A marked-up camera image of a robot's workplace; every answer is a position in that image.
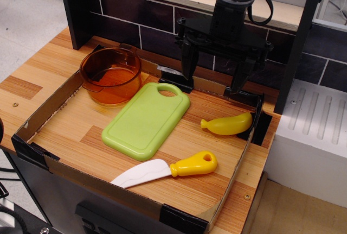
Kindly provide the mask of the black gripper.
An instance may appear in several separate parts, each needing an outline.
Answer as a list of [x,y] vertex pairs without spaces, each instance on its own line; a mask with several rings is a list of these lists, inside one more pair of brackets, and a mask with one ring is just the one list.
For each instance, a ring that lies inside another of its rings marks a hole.
[[255,66],[266,62],[273,45],[252,33],[245,25],[245,17],[248,15],[253,23],[261,26],[271,18],[254,21],[253,2],[218,0],[212,16],[177,20],[179,31],[175,43],[182,50],[182,74],[186,80],[190,80],[195,72],[199,53],[220,56],[238,63],[230,88],[234,94],[243,88]]

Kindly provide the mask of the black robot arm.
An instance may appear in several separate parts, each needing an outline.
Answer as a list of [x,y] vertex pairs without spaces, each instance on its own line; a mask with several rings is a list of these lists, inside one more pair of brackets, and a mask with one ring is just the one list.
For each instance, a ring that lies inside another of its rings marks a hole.
[[[204,52],[237,63],[230,93],[238,93],[249,76],[266,64],[273,44],[245,27],[245,18],[252,16],[255,0],[216,0],[213,15],[202,18],[180,18],[175,43],[181,49],[182,77],[187,92],[194,86],[193,75],[199,53]],[[273,9],[271,0],[265,0]]]

